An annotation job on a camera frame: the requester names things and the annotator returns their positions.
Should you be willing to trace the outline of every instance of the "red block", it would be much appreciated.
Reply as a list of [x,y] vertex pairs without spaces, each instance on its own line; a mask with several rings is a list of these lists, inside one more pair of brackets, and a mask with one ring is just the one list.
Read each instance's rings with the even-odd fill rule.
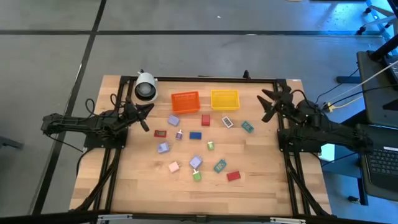
[[166,131],[155,130],[155,137],[166,138]]
[[226,177],[228,178],[228,181],[238,180],[241,178],[241,174],[239,173],[239,171],[235,171],[227,174]]
[[210,115],[203,114],[201,116],[201,125],[202,126],[210,126]]

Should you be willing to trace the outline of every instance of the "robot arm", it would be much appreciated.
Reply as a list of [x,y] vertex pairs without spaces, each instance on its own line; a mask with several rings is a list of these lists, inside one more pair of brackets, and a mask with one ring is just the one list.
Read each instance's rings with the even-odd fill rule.
[[99,146],[115,147],[120,145],[120,139],[127,133],[127,127],[135,122],[140,122],[145,131],[149,131],[145,123],[153,103],[147,105],[134,105],[130,98],[126,97],[123,112],[118,113],[118,108],[102,112],[89,118],[78,118],[50,114],[43,118],[41,130],[46,135],[57,134],[63,131],[84,133],[89,142],[95,142]]
[[273,103],[257,96],[266,114],[264,122],[268,122],[275,112],[280,113],[290,121],[288,129],[278,130],[279,146],[283,149],[299,152],[320,152],[320,147],[326,143],[345,146],[349,150],[364,154],[371,152],[373,142],[365,131],[351,128],[330,121],[315,103],[307,99],[296,107],[292,103],[293,92],[283,83],[282,91],[274,93],[262,90]]

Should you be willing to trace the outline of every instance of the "wooden tabletop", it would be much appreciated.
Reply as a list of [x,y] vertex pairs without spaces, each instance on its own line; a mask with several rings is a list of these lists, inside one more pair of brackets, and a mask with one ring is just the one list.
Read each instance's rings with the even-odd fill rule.
[[[111,110],[111,93],[117,93],[120,76],[105,75],[96,104],[96,113]],[[292,89],[303,89],[300,80],[288,80]],[[289,189],[283,155],[277,142],[277,116],[263,123],[264,115],[256,96],[261,89],[272,90],[264,83],[200,83],[158,82],[159,95],[155,107],[147,117],[149,132],[141,125],[133,124],[129,130],[126,147],[122,150],[114,188],[112,212],[211,214],[211,215],[291,215]],[[239,90],[241,107],[237,111],[214,111],[210,105],[210,90]],[[167,123],[172,114],[172,93],[198,91],[201,109],[197,113],[178,115],[177,127]],[[294,102],[303,98],[294,95]],[[133,102],[145,104],[135,96]],[[211,125],[201,125],[201,115],[210,114]],[[234,126],[227,129],[221,118],[228,116]],[[247,133],[241,123],[248,121],[254,126]],[[155,138],[154,130],[167,130],[167,137]],[[178,141],[175,134],[183,131]],[[189,140],[190,131],[202,132],[202,140]],[[170,152],[159,154],[158,144],[167,141]],[[208,151],[206,143],[213,141],[214,151]],[[70,208],[79,206],[93,190],[100,175],[104,149],[90,151],[82,160],[76,179]],[[195,182],[189,161],[194,155],[203,158],[199,167],[202,180]],[[305,182],[312,195],[327,212],[331,212],[317,158],[301,153]],[[217,174],[213,168],[224,159],[225,169]],[[182,166],[170,173],[169,164],[177,161]],[[239,180],[228,182],[226,174],[238,170]],[[104,207],[106,186],[100,208]],[[302,212],[299,188],[296,186],[298,207]]]

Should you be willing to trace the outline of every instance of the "yellow basket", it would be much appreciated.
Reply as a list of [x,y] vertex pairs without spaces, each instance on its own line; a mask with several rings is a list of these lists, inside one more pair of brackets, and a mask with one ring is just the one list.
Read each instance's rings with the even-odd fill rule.
[[239,109],[239,92],[237,90],[212,90],[211,108],[213,110]]

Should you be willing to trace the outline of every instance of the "yellow wire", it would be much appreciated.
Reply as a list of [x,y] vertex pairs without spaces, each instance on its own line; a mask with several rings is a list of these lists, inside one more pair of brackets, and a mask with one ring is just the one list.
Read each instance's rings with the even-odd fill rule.
[[359,99],[362,98],[362,97],[363,97],[363,96],[360,96],[360,97],[358,97],[357,99],[355,99],[355,100],[353,100],[353,101],[350,101],[350,102],[348,102],[348,103],[346,103],[346,104],[344,104],[344,105],[341,105],[341,106],[334,106],[333,109],[343,108],[343,107],[349,105],[350,103],[354,103],[356,100],[359,100]]

